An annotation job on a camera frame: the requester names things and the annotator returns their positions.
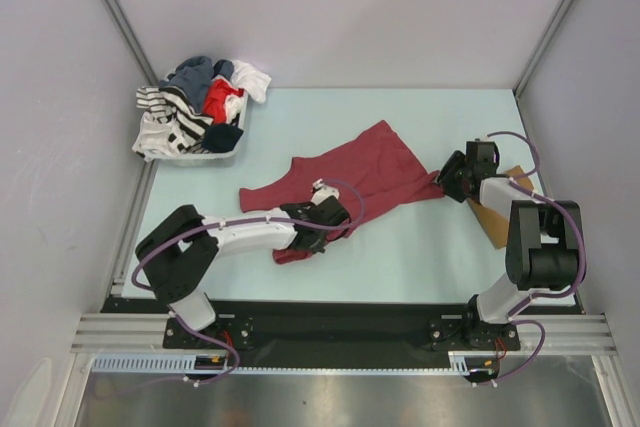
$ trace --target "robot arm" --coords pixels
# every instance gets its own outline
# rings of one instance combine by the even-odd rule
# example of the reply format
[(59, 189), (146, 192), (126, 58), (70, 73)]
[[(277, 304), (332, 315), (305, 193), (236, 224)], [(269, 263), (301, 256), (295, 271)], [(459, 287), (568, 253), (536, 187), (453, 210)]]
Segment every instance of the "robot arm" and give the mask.
[[(535, 294), (572, 285), (579, 270), (578, 239), (567, 220), (549, 203), (498, 175), (498, 162), (494, 142), (467, 142), (466, 154), (454, 152), (436, 179), (445, 195), (458, 202), (472, 199), (509, 220), (506, 273), (470, 301), (475, 322), (486, 324), (510, 322)], [(568, 212), (580, 229), (578, 205), (570, 201), (555, 204)], [(542, 235), (552, 242), (543, 242)]]
[[(219, 218), (202, 216), (193, 205), (179, 207), (136, 247), (136, 256), (141, 262), (147, 256), (151, 258), (143, 266), (149, 286), (139, 286), (153, 291), (159, 302), (166, 304), (189, 327), (200, 331), (216, 320), (209, 299), (198, 289), (214, 259), (258, 249), (324, 252), (330, 230), (300, 223), (341, 230), (338, 226), (350, 216), (338, 197), (337, 189), (320, 180), (313, 185), (310, 202), (284, 204), (267, 212)], [(204, 228), (212, 224), (218, 228), (209, 231)], [(184, 238), (184, 243), (173, 242), (176, 236), (191, 230), (198, 232)], [(160, 252), (153, 255), (156, 249)]]

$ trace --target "black and white striped clothing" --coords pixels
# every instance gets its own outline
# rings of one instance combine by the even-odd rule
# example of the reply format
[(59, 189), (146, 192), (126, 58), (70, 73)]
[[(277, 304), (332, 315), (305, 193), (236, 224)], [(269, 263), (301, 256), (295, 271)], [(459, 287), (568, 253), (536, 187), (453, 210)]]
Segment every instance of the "black and white striped clothing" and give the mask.
[[(177, 126), (177, 129), (172, 128), (167, 134), (166, 150), (176, 152), (178, 155), (190, 150), (196, 144), (199, 145), (204, 133), (213, 123), (213, 118), (197, 115), (194, 112), (186, 95), (178, 87), (141, 87), (136, 91), (136, 106), (145, 109), (149, 114), (147, 118), (152, 119), (153, 122), (174, 123)], [(157, 137), (156, 132), (153, 134), (153, 140), (149, 136), (150, 150), (157, 151)], [(144, 132), (140, 132), (134, 150), (142, 155), (145, 154)]]

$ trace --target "white wall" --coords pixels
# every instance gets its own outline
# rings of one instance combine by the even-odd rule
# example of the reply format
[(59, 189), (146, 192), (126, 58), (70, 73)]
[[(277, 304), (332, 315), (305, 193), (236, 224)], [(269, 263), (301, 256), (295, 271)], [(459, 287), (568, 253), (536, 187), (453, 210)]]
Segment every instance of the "white wall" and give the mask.
[(640, 392), (640, 0), (578, 0), (525, 91), (527, 126), (557, 197), (582, 208), (582, 289), (604, 311)]
[(0, 0), (0, 420), (101, 302), (141, 161), (143, 84), (100, 0)]
[(120, 0), (159, 76), (198, 53), (278, 87), (512, 88), (559, 0)]

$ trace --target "black mounting plate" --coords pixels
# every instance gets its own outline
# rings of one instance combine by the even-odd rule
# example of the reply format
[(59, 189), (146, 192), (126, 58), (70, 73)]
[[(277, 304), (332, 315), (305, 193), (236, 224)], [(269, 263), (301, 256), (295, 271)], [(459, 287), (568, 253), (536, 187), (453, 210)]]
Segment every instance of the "black mounting plate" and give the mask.
[[(225, 316), (218, 318), (214, 324), (201, 331), (203, 335), (226, 342), (223, 332), (226, 332), (231, 337), (233, 347), (238, 351), (248, 350), (254, 346), (251, 317)], [(167, 321), (162, 347), (182, 350), (211, 350), (216, 348), (210, 342), (191, 335), (174, 318), (169, 318)]]
[(496, 350), (496, 339), (502, 340), (509, 351), (520, 350), (520, 338), (514, 325), (481, 323), (473, 332), (463, 336), (462, 319), (432, 318), (429, 320), (430, 347), (436, 352), (481, 350), (493, 352)]
[[(331, 302), (212, 301), (218, 319), (229, 327), (234, 346), (242, 350), (242, 330), (234, 331), (230, 319), (248, 320), (253, 330), (246, 340), (249, 350), (240, 353), (242, 365), (263, 368), (415, 369), (447, 368), (448, 350), (468, 351), (460, 339), (447, 348), (433, 343), (435, 323), (447, 337), (460, 324), (465, 304), (354, 304)], [(157, 314), (167, 307), (156, 300), (108, 297), (102, 313)], [(580, 306), (529, 307), (527, 315), (579, 314)], [(172, 320), (167, 324), (165, 348), (214, 350), (198, 344)], [(519, 339), (500, 337), (510, 351), (519, 350)], [(490, 345), (486, 359), (495, 358)]]

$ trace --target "red tank top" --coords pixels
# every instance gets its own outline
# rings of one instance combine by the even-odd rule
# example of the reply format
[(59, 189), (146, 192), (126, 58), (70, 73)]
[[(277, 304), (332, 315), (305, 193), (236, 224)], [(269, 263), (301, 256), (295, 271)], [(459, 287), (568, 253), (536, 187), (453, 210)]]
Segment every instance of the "red tank top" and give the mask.
[[(384, 120), (356, 139), (319, 157), (294, 157), (291, 168), (280, 180), (261, 189), (240, 189), (243, 212), (269, 210), (286, 203), (308, 202), (311, 185), (318, 179), (339, 179), (353, 185), (365, 201), (362, 224), (381, 216), (399, 204), (443, 197), (433, 183), (438, 172), (428, 173)], [(352, 219), (359, 215), (360, 202), (348, 189), (340, 189), (340, 203)], [(346, 236), (353, 233), (350, 229)], [(278, 264), (311, 257), (309, 252), (274, 250)]]

